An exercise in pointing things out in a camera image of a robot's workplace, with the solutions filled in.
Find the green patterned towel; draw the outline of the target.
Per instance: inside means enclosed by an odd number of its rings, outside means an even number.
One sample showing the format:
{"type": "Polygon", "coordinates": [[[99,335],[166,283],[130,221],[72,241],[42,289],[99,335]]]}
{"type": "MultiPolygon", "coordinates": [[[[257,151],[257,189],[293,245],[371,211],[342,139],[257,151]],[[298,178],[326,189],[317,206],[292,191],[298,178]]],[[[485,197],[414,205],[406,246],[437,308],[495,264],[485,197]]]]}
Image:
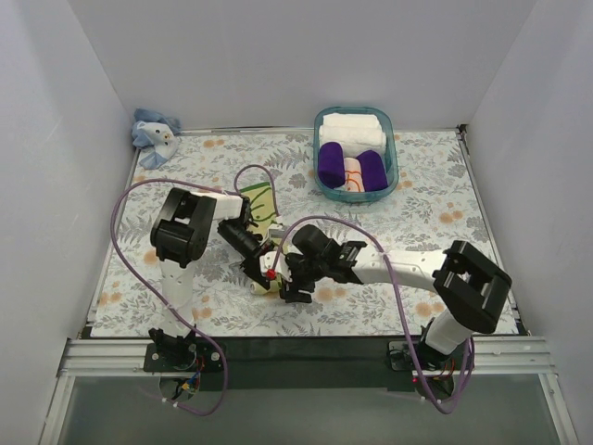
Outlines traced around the green patterned towel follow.
{"type": "MultiPolygon", "coordinates": [[[[267,228],[271,223],[283,224],[282,218],[273,204],[274,194],[269,182],[261,182],[249,185],[240,190],[243,196],[250,201],[251,217],[256,226],[251,226],[248,231],[260,235],[263,241],[271,241],[267,237],[267,228]]],[[[272,250],[276,250],[278,244],[273,243],[272,250]]]]}

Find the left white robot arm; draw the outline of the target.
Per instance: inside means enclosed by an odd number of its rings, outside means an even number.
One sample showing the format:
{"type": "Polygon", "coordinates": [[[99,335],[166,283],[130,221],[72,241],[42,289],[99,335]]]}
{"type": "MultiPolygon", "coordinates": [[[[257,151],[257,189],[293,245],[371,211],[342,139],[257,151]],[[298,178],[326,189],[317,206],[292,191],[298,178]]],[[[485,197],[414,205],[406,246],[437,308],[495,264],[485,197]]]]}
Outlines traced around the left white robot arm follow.
{"type": "Polygon", "coordinates": [[[243,258],[240,270],[252,281],[251,287],[271,289],[271,280],[260,270],[259,258],[272,251],[274,244],[249,230],[257,225],[249,199],[171,189],[150,234],[162,273],[162,294],[172,308],[166,310],[160,327],[149,330],[149,337],[155,345],[153,358],[164,361],[168,369],[223,370],[221,353],[178,320],[183,317],[190,324],[195,322],[193,280],[213,224],[223,240],[243,258]]]}

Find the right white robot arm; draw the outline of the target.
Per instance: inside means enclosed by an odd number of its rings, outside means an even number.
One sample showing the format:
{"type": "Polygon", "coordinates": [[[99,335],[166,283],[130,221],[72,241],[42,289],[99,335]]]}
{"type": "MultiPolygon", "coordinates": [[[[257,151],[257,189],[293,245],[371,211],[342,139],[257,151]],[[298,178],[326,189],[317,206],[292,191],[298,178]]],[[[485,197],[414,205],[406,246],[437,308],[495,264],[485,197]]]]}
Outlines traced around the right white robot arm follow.
{"type": "Polygon", "coordinates": [[[294,251],[274,252],[260,262],[267,277],[282,282],[287,302],[308,302],[318,281],[342,284],[390,283],[436,293],[445,309],[422,330],[411,347],[418,361],[440,368],[475,334],[495,332],[511,291],[510,276],[474,245],[460,240],[449,248],[385,252],[374,242],[338,243],[307,224],[292,238],[294,251]]]}

